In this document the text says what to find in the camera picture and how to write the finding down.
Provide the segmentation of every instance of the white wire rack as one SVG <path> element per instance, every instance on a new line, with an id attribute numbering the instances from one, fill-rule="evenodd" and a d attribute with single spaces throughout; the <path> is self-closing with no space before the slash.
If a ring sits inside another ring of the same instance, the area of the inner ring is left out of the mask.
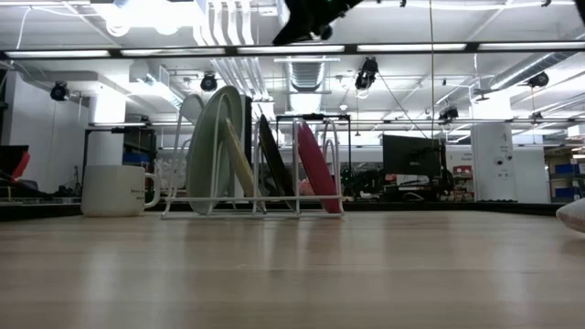
<path id="1" fill-rule="evenodd" d="M 298 149 L 298 123 L 295 121 L 295 125 L 292 128 L 292 175 L 293 175 L 293 189 L 295 196 L 258 196 L 257 193 L 259 191 L 258 182 L 259 182 L 259 167 L 261 165 L 261 145 L 260 145 L 260 122 L 256 122 L 253 141 L 254 141 L 254 155 L 253 155 L 253 175 L 254 175 L 254 195 L 252 197 L 215 197 L 217 194 L 218 188 L 218 170 L 219 170 L 219 158 L 220 152 L 218 152 L 218 142 L 220 142 L 218 138 L 218 122 L 219 122 L 219 111 L 218 115 L 216 116 L 216 125 L 215 125 L 215 132 L 214 132 L 214 154 L 212 158 L 212 184 L 211 184 L 211 193 L 209 197 L 177 197 L 178 191 L 178 183 L 176 182 L 176 164 L 180 165 L 180 161 L 178 160 L 179 156 L 184 156 L 186 145 L 190 142 L 187 140 L 183 143 L 180 152 L 178 149 L 179 137 L 178 134 L 180 133 L 180 125 L 181 121 L 179 120 L 178 127 L 176 130 L 175 136 L 175 147 L 173 150 L 173 160 L 171 163 L 171 178 L 170 178 L 170 188 L 169 188 L 169 196 L 165 199 L 166 208 L 165 212 L 161 215 L 161 219 L 197 219 L 197 218 L 256 218 L 256 219 L 280 219 L 280 218 L 341 218 L 344 215 L 343 209 L 343 196 L 341 194 L 341 174 L 340 174 L 340 163 L 339 163 L 339 142 L 337 140 L 337 129 L 335 123 L 332 121 L 325 122 L 324 134 L 323 134 L 323 156 L 326 159 L 328 147 L 331 146 L 332 152 L 332 160 L 333 160 L 333 168 L 335 171 L 335 189 L 336 195 L 334 196 L 301 196 L 299 191 L 299 166 L 300 166 L 300 159 L 299 159 L 299 149 Z M 327 135 L 327 130 L 331 127 L 334 132 L 334 140 L 325 139 Z M 339 209 L 341 212 L 339 214 L 329 214 L 322 211 L 302 211 L 301 210 L 301 201 L 306 200 L 330 200 L 335 199 L 339 202 Z M 209 211 L 205 215 L 200 215 L 196 212 L 192 213 L 177 213 L 171 211 L 171 206 L 174 202 L 227 202 L 233 203 L 235 208 L 235 203 L 248 201 L 252 202 L 253 206 L 251 210 L 241 210 L 241 211 L 230 211 L 230 210 L 216 210 L 213 207 L 209 208 Z M 286 210 L 286 211 L 268 211 L 263 212 L 259 210 L 257 205 L 260 201 L 295 201 L 295 210 Z"/>

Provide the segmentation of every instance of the black monitor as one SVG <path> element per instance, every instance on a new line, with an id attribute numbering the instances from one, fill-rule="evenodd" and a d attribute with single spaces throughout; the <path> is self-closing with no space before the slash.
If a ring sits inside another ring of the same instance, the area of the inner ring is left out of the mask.
<path id="1" fill-rule="evenodd" d="M 0 172 L 12 175 L 25 152 L 28 152 L 28 145 L 0 146 Z"/>
<path id="2" fill-rule="evenodd" d="M 384 135 L 384 172 L 397 175 L 441 175 L 441 140 Z"/>

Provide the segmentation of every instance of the table surface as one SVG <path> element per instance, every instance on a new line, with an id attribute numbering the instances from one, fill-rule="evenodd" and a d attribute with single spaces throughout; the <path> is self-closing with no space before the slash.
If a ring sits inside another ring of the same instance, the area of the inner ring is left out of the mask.
<path id="1" fill-rule="evenodd" d="M 585 236 L 555 218 L 0 223 L 0 327 L 585 327 Z"/>

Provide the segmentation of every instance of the red plate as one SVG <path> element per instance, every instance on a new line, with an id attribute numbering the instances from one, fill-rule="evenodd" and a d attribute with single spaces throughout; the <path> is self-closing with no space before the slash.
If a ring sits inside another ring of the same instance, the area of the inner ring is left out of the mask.
<path id="1" fill-rule="evenodd" d="M 327 168 L 327 162 L 314 139 L 313 131 L 306 122 L 299 123 L 299 155 L 303 161 L 304 171 L 309 177 L 311 186 L 317 196 L 335 196 L 334 180 Z M 339 214 L 339 200 L 321 200 L 323 209 L 330 214 Z"/>

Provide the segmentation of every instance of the coffee mug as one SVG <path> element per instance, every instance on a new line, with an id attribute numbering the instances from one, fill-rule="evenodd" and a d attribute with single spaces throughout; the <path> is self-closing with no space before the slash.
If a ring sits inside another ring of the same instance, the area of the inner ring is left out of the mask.
<path id="1" fill-rule="evenodd" d="M 144 180 L 154 182 L 154 199 L 144 203 Z M 87 217 L 138 216 L 161 198 L 161 181 L 144 168 L 129 165 L 89 165 L 85 168 L 81 212 Z"/>

